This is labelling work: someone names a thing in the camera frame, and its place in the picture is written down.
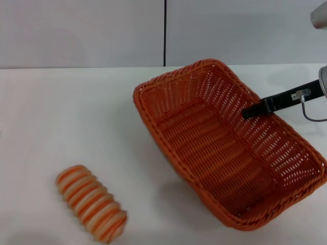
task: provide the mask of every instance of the cable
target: cable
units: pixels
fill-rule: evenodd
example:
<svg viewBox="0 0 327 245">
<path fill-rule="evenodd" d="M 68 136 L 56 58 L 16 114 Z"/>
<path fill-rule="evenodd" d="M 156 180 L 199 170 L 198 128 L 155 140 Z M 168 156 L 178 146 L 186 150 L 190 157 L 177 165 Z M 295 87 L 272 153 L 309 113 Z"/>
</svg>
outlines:
<svg viewBox="0 0 327 245">
<path fill-rule="evenodd" d="M 313 122 L 315 122 L 315 123 L 320 123 L 320 122 L 322 122 L 322 121 L 327 121 L 327 119 L 316 120 L 316 119 L 311 119 L 311 118 L 309 118 L 309 117 L 307 116 L 307 114 L 306 114 L 306 109 L 305 109 L 305 104 L 304 104 L 304 102 L 301 102 L 301 104 L 302 104 L 303 116 L 305 116 L 305 118 L 306 118 L 307 120 L 309 120 L 309 121 L 313 121 Z"/>
<path fill-rule="evenodd" d="M 166 66 L 166 49 L 167 49 L 167 0 L 164 5 L 163 17 L 163 66 Z"/>
</svg>

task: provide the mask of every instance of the woven basket bottom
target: woven basket bottom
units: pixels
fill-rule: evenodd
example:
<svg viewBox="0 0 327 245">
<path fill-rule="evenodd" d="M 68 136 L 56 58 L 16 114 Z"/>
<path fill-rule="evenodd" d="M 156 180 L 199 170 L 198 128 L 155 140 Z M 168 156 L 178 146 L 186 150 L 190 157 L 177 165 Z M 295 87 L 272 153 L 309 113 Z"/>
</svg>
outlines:
<svg viewBox="0 0 327 245">
<path fill-rule="evenodd" d="M 244 140 L 220 121 L 215 108 L 193 102 L 157 127 L 194 175 L 189 181 L 200 183 L 231 214 L 249 216 L 252 207 L 277 190 L 274 174 L 265 167 L 269 163 L 258 164 Z"/>
</svg>

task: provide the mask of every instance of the plastic toy bread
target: plastic toy bread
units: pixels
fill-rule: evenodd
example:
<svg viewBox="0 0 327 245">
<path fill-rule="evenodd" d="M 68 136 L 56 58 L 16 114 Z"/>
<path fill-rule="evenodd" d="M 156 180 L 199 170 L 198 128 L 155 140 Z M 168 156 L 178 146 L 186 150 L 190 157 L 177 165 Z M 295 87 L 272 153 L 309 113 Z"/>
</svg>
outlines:
<svg viewBox="0 0 327 245">
<path fill-rule="evenodd" d="M 110 243 L 124 230 L 127 213 L 120 209 L 112 194 L 83 165 L 76 165 L 58 175 L 56 184 L 95 241 Z"/>
<path fill-rule="evenodd" d="M 133 98 L 176 171 L 226 226 L 257 229 L 327 180 L 326 160 L 277 115 L 242 118 L 260 98 L 218 60 L 153 78 Z"/>
</svg>

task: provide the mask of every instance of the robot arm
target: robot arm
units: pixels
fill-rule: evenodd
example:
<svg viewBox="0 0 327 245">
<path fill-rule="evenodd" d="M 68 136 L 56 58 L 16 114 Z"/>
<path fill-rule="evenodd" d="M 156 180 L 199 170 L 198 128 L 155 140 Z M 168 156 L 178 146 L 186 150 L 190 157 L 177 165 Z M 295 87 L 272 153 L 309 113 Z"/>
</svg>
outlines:
<svg viewBox="0 0 327 245">
<path fill-rule="evenodd" d="M 311 22 L 317 29 L 327 29 L 327 1 L 312 11 Z"/>
<path fill-rule="evenodd" d="M 315 28 L 327 29 L 327 1 L 316 8 L 310 17 Z M 244 119 L 249 119 L 254 116 L 272 114 L 274 111 L 301 103 L 303 115 L 306 119 L 314 122 L 327 121 L 327 119 L 311 119 L 307 116 L 305 110 L 305 101 L 321 96 L 327 97 L 327 66 L 319 70 L 319 80 L 263 98 L 259 103 L 243 109 L 242 115 Z"/>
</svg>

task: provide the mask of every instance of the wicker basket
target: wicker basket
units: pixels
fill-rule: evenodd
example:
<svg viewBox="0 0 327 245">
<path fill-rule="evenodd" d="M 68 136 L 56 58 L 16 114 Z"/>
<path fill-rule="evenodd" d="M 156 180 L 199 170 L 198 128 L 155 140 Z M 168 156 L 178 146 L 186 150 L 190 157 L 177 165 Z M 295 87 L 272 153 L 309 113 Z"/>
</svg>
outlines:
<svg viewBox="0 0 327 245">
<path fill-rule="evenodd" d="M 278 116 L 242 118 L 259 97 L 218 60 L 153 78 L 133 98 L 176 171 L 226 226 L 257 229 L 327 180 L 326 160 Z"/>
</svg>

